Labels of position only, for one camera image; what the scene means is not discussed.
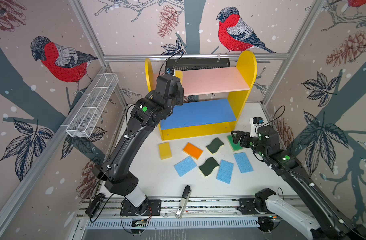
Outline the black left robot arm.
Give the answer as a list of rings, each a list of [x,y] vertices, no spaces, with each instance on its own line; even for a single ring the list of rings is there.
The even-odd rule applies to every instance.
[[[173,108],[183,103],[184,88],[180,79],[172,75],[159,76],[155,90],[135,103],[127,127],[113,153],[106,162],[92,170],[98,179],[105,182],[109,192],[126,197],[140,215],[148,208],[148,198],[129,168],[142,144],[160,121],[172,115]]]

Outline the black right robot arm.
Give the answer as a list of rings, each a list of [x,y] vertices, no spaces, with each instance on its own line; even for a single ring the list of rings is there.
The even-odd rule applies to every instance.
[[[257,212],[279,216],[308,240],[366,240],[366,228],[353,223],[333,206],[311,181],[300,161],[281,148],[279,134],[273,127],[258,128],[255,137],[243,131],[231,134],[235,144],[262,157],[263,162],[296,192],[311,215],[286,203],[269,188],[255,194]]]

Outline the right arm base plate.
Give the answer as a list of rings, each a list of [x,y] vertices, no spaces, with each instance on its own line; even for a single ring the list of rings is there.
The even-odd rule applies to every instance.
[[[242,215],[260,215],[255,207],[255,199],[239,199],[237,210],[241,212]]]

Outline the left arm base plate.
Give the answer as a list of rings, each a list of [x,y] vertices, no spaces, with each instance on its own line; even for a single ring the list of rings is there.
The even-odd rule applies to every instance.
[[[140,206],[135,207],[129,200],[124,199],[121,205],[122,217],[134,216],[159,216],[161,210],[161,200],[146,199]]]

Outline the green yellow sponge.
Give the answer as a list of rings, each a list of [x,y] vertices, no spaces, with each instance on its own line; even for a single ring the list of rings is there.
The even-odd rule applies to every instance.
[[[237,145],[237,144],[234,143],[232,135],[228,135],[227,140],[228,140],[233,152],[243,150],[243,148],[240,145]]]

